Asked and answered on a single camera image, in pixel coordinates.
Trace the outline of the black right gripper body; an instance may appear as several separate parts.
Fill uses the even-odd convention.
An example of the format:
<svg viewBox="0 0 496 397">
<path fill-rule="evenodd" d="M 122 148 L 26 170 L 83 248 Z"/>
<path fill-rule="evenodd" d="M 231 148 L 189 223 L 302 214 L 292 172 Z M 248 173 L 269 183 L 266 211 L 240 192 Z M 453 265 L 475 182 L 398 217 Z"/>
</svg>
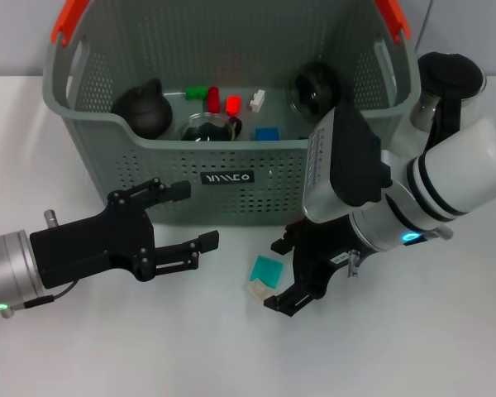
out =
<svg viewBox="0 0 496 397">
<path fill-rule="evenodd" d="M 340 254 L 357 251 L 361 260 L 375 253 L 357 236 L 348 216 L 337 220 L 314 223 L 306 218 L 292 224 L 294 240 L 294 292 L 299 297 L 322 297 L 330 278 L 348 264 L 335 263 Z"/>
</svg>

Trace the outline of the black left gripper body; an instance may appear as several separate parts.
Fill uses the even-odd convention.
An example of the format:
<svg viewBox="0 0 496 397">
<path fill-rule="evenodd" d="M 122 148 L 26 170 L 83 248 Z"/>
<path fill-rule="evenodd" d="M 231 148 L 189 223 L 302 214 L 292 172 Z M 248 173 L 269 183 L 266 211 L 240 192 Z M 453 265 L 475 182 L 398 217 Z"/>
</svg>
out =
<svg viewBox="0 0 496 397">
<path fill-rule="evenodd" d="M 115 269 L 152 280 L 155 239 L 145 210 L 155 204 L 151 189 L 119 190 L 95 216 L 33 232 L 30 242 L 44 287 Z"/>
</svg>

